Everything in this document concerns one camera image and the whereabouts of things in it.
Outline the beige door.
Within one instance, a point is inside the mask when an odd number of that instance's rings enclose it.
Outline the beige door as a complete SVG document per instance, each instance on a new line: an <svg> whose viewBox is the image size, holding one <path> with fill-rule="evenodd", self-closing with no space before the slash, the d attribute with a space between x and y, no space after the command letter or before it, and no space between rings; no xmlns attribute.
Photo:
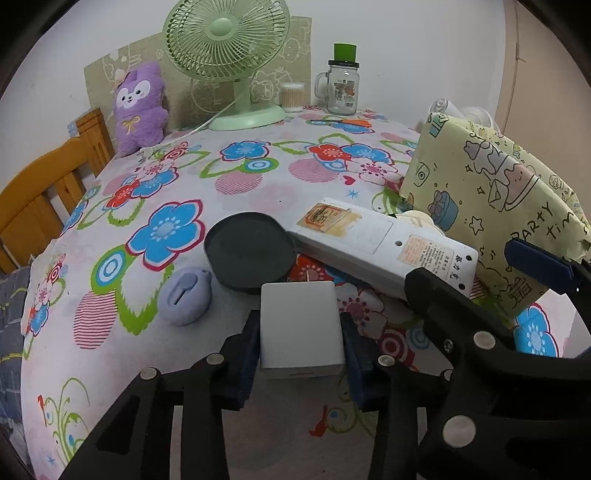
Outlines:
<svg viewBox="0 0 591 480"><path fill-rule="evenodd" d="M506 1L505 59L496 121L544 163L590 162L590 86L551 30Z"/></svg>

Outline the orange scissors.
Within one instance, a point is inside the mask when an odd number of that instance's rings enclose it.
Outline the orange scissors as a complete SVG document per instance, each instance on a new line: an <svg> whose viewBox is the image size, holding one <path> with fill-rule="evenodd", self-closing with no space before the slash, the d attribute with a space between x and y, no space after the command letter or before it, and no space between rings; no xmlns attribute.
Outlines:
<svg viewBox="0 0 591 480"><path fill-rule="evenodd" d="M325 119L325 121L329 124L343 124L345 130L372 129L372 124L362 119Z"/></svg>

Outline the wooden bed headboard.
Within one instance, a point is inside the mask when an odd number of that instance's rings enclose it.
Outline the wooden bed headboard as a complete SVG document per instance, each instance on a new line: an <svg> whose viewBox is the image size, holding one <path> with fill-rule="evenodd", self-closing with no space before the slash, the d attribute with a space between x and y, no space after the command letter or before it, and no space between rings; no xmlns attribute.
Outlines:
<svg viewBox="0 0 591 480"><path fill-rule="evenodd" d="M75 121L78 135L25 167L1 192L1 272L9 274L41 254L63 223L51 205L55 189L71 213L86 192L79 168L98 175L114 156L103 114L96 108Z"/></svg>

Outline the round cream compact mirror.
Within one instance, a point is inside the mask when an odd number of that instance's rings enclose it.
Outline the round cream compact mirror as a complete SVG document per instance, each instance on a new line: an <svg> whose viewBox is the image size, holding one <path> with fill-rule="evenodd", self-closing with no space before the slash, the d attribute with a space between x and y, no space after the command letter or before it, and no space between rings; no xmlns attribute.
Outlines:
<svg viewBox="0 0 591 480"><path fill-rule="evenodd" d="M438 234L444 236L445 232L439 228L433 221L430 215L419 210L408 210L397 215L397 219L411 223L417 228L426 228L436 231Z"/></svg>

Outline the lilac round tape measure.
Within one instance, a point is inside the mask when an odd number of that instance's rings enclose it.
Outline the lilac round tape measure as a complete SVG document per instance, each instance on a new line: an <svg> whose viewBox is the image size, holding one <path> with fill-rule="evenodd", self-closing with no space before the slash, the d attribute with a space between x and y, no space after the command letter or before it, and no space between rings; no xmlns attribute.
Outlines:
<svg viewBox="0 0 591 480"><path fill-rule="evenodd" d="M161 287L157 298L160 318L177 327L188 326L211 306L211 271L187 267L174 272Z"/></svg>

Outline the glass jar green lid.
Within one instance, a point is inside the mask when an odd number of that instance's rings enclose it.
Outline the glass jar green lid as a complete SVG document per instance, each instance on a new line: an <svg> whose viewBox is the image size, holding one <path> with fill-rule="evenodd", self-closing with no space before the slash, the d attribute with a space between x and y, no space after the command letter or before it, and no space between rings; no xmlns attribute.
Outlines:
<svg viewBox="0 0 591 480"><path fill-rule="evenodd" d="M356 45L335 43L327 72L315 78L314 93L329 113L349 116L356 114L359 98L359 67Z"/></svg>

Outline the purple plush bunny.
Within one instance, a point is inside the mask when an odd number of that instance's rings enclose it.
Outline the purple plush bunny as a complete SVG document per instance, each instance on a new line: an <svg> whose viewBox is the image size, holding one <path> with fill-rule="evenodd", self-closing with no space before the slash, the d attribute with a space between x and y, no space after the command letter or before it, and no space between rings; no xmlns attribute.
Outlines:
<svg viewBox="0 0 591 480"><path fill-rule="evenodd" d="M168 112L158 62L140 64L118 85L114 97L115 138L119 157L160 143Z"/></svg>

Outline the white rectangular remote box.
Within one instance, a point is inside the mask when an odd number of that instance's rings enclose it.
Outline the white rectangular remote box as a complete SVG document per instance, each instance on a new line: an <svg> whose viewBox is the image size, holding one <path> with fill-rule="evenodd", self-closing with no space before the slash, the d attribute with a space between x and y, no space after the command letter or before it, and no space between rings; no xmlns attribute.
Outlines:
<svg viewBox="0 0 591 480"><path fill-rule="evenodd" d="M406 276L421 267L466 297L476 278L472 247L397 216L332 198L311 206L287 233L304 255L394 298L405 298Z"/></svg>

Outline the black round case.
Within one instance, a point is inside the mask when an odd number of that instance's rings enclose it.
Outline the black round case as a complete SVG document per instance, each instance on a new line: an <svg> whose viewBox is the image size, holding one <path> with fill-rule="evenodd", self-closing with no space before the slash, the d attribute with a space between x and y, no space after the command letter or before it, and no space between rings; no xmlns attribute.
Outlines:
<svg viewBox="0 0 591 480"><path fill-rule="evenodd" d="M283 282L296 264L294 241L280 223L259 212L218 221L205 236L204 252L217 281L256 295L266 283Z"/></svg>

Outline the green desk fan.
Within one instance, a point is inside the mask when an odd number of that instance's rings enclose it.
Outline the green desk fan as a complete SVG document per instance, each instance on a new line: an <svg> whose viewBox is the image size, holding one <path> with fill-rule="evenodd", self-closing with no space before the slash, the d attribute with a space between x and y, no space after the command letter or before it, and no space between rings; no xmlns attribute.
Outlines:
<svg viewBox="0 0 591 480"><path fill-rule="evenodd" d="M230 82L233 100L205 125L238 131L273 125L287 114L273 102L253 103L250 81L280 53L290 29L283 1L179 1L162 34L176 69L198 80Z"/></svg>

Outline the white standing fan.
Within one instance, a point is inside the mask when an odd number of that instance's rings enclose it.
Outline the white standing fan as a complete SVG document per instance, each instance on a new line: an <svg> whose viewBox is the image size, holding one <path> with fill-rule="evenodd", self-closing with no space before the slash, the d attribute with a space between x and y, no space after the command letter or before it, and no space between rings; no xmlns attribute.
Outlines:
<svg viewBox="0 0 591 480"><path fill-rule="evenodd" d="M429 113L443 113L448 116L470 120L484 127L493 128L497 133L501 132L493 116L481 107L457 107L451 100L439 98L429 107Z"/></svg>

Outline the floral tablecloth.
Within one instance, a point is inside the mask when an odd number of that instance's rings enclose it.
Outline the floral tablecloth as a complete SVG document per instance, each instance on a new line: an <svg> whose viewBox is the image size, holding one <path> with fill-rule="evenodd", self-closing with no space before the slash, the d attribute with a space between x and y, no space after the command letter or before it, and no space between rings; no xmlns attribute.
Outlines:
<svg viewBox="0 0 591 480"><path fill-rule="evenodd" d="M590 226L510 138L317 112L112 161L37 259L37 479L586 479Z"/></svg>

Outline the yellow cartoon storage box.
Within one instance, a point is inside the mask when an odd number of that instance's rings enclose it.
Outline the yellow cartoon storage box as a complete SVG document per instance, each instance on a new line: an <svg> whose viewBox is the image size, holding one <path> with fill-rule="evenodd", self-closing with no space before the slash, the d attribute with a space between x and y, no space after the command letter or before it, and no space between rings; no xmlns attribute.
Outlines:
<svg viewBox="0 0 591 480"><path fill-rule="evenodd" d="M507 319L547 290L507 263L507 242L575 261L590 251L590 224L568 184L510 138L469 120L428 116L401 195L477 251L477 277Z"/></svg>

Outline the cotton swab container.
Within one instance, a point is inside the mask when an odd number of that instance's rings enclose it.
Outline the cotton swab container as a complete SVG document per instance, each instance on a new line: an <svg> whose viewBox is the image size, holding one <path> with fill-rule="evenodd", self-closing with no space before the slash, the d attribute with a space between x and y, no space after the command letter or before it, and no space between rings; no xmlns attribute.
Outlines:
<svg viewBox="0 0 591 480"><path fill-rule="evenodd" d="M280 106L287 113L297 113L304 110L305 87L301 82L288 82L280 85Z"/></svg>

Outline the small white cube charger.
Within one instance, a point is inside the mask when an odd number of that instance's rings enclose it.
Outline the small white cube charger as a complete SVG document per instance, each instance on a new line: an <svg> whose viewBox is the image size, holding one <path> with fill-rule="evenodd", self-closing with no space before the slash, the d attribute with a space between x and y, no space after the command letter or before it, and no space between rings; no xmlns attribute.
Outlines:
<svg viewBox="0 0 591 480"><path fill-rule="evenodd" d="M260 370L273 380L335 376L345 366L335 284L267 283L260 296Z"/></svg>

